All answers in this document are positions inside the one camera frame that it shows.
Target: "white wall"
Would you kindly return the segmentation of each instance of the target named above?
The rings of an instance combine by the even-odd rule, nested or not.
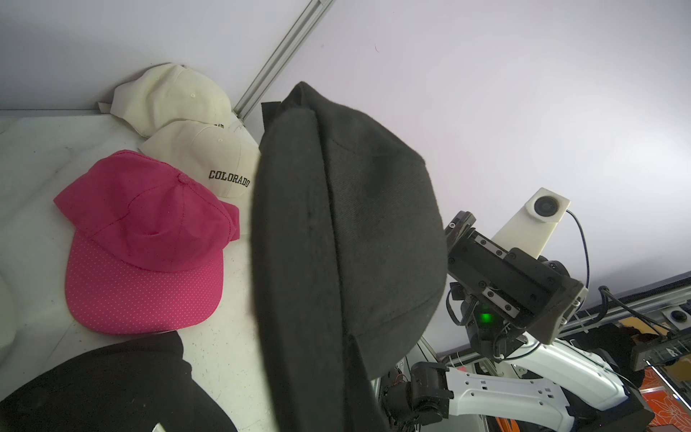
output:
[[[379,120],[425,157],[445,222],[492,235],[539,187],[572,199],[593,303],[691,270],[690,23],[686,0],[338,0],[264,100],[304,80]],[[571,220],[545,256],[585,279]],[[425,337],[467,341],[442,305]]]
[[[236,103],[309,0],[2,0],[0,109],[94,109],[176,62]]]

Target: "camera lens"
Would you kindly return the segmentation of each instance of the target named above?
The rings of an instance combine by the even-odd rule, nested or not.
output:
[[[681,312],[680,310],[673,310],[670,316],[673,320],[675,320],[678,323],[683,323],[687,320],[686,314],[684,312]]]
[[[541,196],[535,201],[535,213],[540,216],[554,216],[559,210],[559,203],[551,196]]]

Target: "white table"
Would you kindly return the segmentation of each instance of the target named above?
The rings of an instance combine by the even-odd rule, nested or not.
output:
[[[128,339],[92,332],[70,315],[64,279],[75,229],[53,198],[97,160],[143,141],[110,115],[0,118],[0,274],[19,318],[0,364],[0,400],[70,358]],[[223,253],[223,298],[208,320],[179,330],[184,359],[239,431],[274,431],[250,304],[248,237]]]

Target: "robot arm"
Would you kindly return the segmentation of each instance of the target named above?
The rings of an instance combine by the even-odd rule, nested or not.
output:
[[[557,261],[540,256],[570,201],[540,189],[492,238],[459,214],[445,229],[451,294],[463,300],[473,349],[509,361],[540,379],[476,375],[417,363],[383,405],[399,424],[430,424],[449,415],[523,420],[557,432],[642,431],[654,414],[602,357],[556,339],[587,288]]]
[[[539,342],[516,350],[530,352]],[[641,394],[626,386],[602,357],[559,339],[511,361],[543,378],[478,375],[420,362],[410,381],[386,392],[389,415],[405,424],[430,424],[449,415],[481,414],[522,420],[557,432],[643,431],[654,418]]]

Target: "green led light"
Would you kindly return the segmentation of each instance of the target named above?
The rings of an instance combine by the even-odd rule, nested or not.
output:
[[[494,315],[492,314],[480,314],[480,321],[484,324],[490,324],[494,321]]]

